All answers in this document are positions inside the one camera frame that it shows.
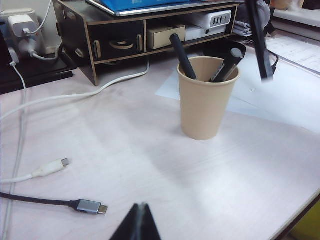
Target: black pen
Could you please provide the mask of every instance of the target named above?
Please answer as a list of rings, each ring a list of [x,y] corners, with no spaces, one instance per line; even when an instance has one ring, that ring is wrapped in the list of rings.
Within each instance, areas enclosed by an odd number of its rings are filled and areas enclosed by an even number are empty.
[[[190,78],[190,79],[196,79],[197,76],[195,74],[194,69],[191,66],[191,63],[189,61],[189,58],[186,54],[186,51],[184,49],[184,46],[182,45],[179,36],[174,33],[170,36],[170,41],[173,45],[173,48],[176,52],[176,54],[178,55],[179,61],[180,61],[180,65],[185,73],[185,75]]]
[[[232,48],[209,82],[222,83],[226,81],[243,58],[244,55],[238,48]]]

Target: beige paper cup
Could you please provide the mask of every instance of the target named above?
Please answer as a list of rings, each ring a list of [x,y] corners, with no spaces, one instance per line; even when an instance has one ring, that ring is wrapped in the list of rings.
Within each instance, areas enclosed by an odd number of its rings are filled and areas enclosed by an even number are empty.
[[[181,128],[195,140],[208,140],[217,135],[231,92],[239,77],[236,68],[227,81],[212,83],[222,59],[197,56],[189,59],[197,80],[185,76],[180,65],[179,74]]]

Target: paper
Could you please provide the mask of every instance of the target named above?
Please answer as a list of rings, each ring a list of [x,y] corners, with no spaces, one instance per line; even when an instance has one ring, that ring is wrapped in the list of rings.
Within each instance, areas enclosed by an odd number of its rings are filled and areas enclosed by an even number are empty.
[[[239,64],[227,111],[290,124],[320,134],[320,78],[280,61],[274,80],[262,82],[253,48],[248,48]],[[155,93],[179,100],[178,73],[171,76]]]
[[[291,37],[268,39],[267,48],[305,68],[320,74],[320,47]]]
[[[250,37],[252,36],[252,32],[245,32],[245,31],[242,31],[242,30],[238,30],[236,28],[233,29],[233,32],[239,36],[242,36],[242,37]]]
[[[234,25],[238,25],[240,27],[248,28],[248,29],[251,28],[251,25],[249,23],[242,22],[242,21],[234,21]]]
[[[239,31],[242,31],[242,32],[244,32],[244,33],[251,33],[251,32],[252,32],[252,31],[251,31],[251,28],[242,27],[242,26],[237,26],[237,25],[234,25],[233,30],[235,30],[235,29],[237,29],[237,30],[239,30]]]

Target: white cable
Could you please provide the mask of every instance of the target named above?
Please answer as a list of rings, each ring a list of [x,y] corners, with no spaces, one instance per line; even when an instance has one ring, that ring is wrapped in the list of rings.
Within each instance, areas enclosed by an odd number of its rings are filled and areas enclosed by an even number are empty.
[[[32,175],[31,174],[28,174],[28,175],[25,175],[25,176],[18,176],[18,177],[11,178],[11,179],[2,179],[0,181],[0,184],[20,183],[20,182],[23,182],[23,181],[26,181],[26,180],[29,180],[29,179],[32,179]]]
[[[14,69],[16,70],[17,74],[21,78],[21,81],[23,83],[23,87],[25,87],[26,86],[25,85],[25,81],[22,78],[21,74],[18,72],[18,70],[15,67],[14,67]],[[19,107],[7,112],[6,114],[3,115],[3,117],[0,118],[0,121],[3,121],[5,118],[10,116],[11,114],[18,112],[19,110],[23,110],[22,115],[21,115],[21,122],[20,122],[21,124],[20,124],[19,147],[18,147],[17,158],[16,158],[15,165],[14,165],[13,177],[14,178],[17,177],[18,169],[19,169],[20,162],[21,162],[22,139],[23,139],[22,134],[24,134],[24,116],[25,116],[24,109],[25,108],[27,108],[29,106],[32,106],[32,105],[35,105],[35,104],[40,104],[40,103],[44,103],[44,102],[47,102],[47,101],[53,101],[53,100],[58,100],[58,99],[71,99],[71,98],[91,97],[91,96],[94,96],[94,95],[97,95],[97,94],[101,93],[104,89],[108,88],[109,86],[111,86],[113,84],[120,83],[120,82],[129,80],[129,79],[133,79],[133,78],[137,78],[137,77],[143,76],[143,75],[145,75],[145,74],[147,74],[149,72],[149,69],[150,69],[150,63],[149,63],[149,60],[148,60],[147,61],[147,68],[146,68],[145,71],[139,72],[139,73],[135,73],[135,74],[132,74],[132,75],[119,77],[119,78],[117,78],[117,79],[105,84],[104,86],[102,86],[101,88],[97,89],[96,91],[88,92],[88,93],[71,94],[71,95],[52,96],[52,97],[47,97],[47,98],[42,98],[42,99],[38,99],[38,100],[35,100],[35,101],[31,101],[31,102],[28,102],[28,103],[24,103],[25,98],[26,98],[26,94],[25,94],[26,93],[26,89],[24,89],[24,96],[23,96],[22,105],[20,105]],[[11,184],[11,187],[10,187],[10,193],[11,194],[14,193],[15,185],[16,185],[15,183]],[[7,235],[8,235],[8,230],[9,230],[9,221],[10,221],[10,218],[11,218],[11,211],[12,211],[12,203],[13,203],[13,201],[10,200],[8,202],[8,206],[7,206],[7,209],[6,209],[6,216],[5,216],[5,221],[4,221],[3,234],[2,234],[2,238],[1,238],[2,240],[7,240]]]
[[[58,59],[59,54],[58,54],[58,49],[56,49],[55,50],[55,56],[53,58],[47,58],[47,57],[39,56],[35,51],[32,51],[30,53],[30,56],[33,57],[33,58],[42,60],[42,61],[54,61],[54,60]]]
[[[64,159],[57,159],[54,161],[51,161],[49,163],[46,163],[42,165],[41,167],[38,167],[36,170],[34,170],[31,174],[25,175],[25,176],[20,176],[20,177],[15,177],[11,179],[2,179],[0,181],[0,184],[11,184],[11,183],[19,183],[23,182],[29,179],[34,179],[37,177],[45,177],[50,174],[54,174],[56,172],[59,172],[63,169],[65,169],[66,166],[68,166],[69,160],[68,158]]]
[[[44,19],[43,19],[41,25],[40,25],[35,31],[32,31],[32,32],[30,32],[29,29],[28,29],[28,30],[25,32],[26,34],[32,35],[32,34],[36,34],[37,32],[39,32],[39,30],[43,27],[43,25],[45,24],[45,21],[47,20],[51,3],[52,3],[52,0],[49,1],[49,6],[48,6],[48,8],[47,8],[47,10],[46,10],[46,14],[45,14],[45,16],[44,16]]]
[[[13,67],[15,72],[19,75],[21,82],[22,82],[22,85],[23,85],[23,97],[22,97],[22,105],[23,105],[26,102],[26,97],[27,97],[26,83],[25,83],[24,78],[21,76],[20,72],[17,70],[16,63],[12,62],[12,63],[10,63],[10,65]],[[18,175],[18,171],[19,171],[19,167],[20,167],[20,163],[21,163],[21,155],[22,155],[24,138],[25,138],[25,110],[23,110],[21,113],[18,151],[16,154],[15,164],[14,164],[14,168],[13,168],[13,175],[12,175],[13,178],[16,178]],[[15,186],[16,186],[15,183],[12,183],[10,185],[10,194],[14,194]],[[3,224],[3,232],[2,232],[2,238],[1,238],[2,240],[7,239],[9,225],[10,225],[9,222],[10,222],[11,213],[12,213],[12,204],[13,204],[13,201],[9,200],[7,208],[6,208],[5,220],[4,220],[4,224]]]
[[[104,89],[110,87],[113,84],[143,76],[143,75],[145,75],[145,74],[147,74],[149,72],[149,69],[150,69],[150,63],[149,63],[149,60],[148,60],[147,68],[143,72],[135,73],[135,74],[128,75],[128,76],[119,77],[119,78],[117,78],[117,79],[115,79],[113,81],[110,81],[109,83],[105,84],[104,86],[102,86],[101,88],[97,89],[96,91],[87,92],[87,93],[71,94],[71,95],[51,96],[51,97],[42,98],[42,99],[38,99],[38,100],[35,100],[35,101],[27,102],[25,104],[22,104],[22,105],[18,106],[17,108],[15,108],[15,109],[13,109],[11,111],[6,112],[0,118],[0,120],[2,121],[5,118],[7,118],[8,116],[10,116],[11,114],[14,114],[14,113],[18,112],[19,110],[25,109],[25,108],[30,107],[32,105],[41,104],[41,103],[48,102],[48,101],[53,101],[53,100],[72,99],[72,98],[86,98],[86,97],[91,97],[91,96],[97,95],[97,94],[101,93]]]

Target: power strip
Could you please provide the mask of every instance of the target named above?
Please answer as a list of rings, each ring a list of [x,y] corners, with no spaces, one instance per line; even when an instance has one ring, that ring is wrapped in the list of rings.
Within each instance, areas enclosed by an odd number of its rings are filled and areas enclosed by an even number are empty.
[[[194,25],[185,26],[185,40],[189,41],[189,40],[212,36],[215,34],[221,34],[221,33],[224,33],[226,29],[227,29],[226,25],[213,27],[207,30]]]
[[[226,26],[231,20],[231,10],[217,12],[195,12],[179,17],[180,20],[198,26],[202,29],[209,30],[220,26]]]

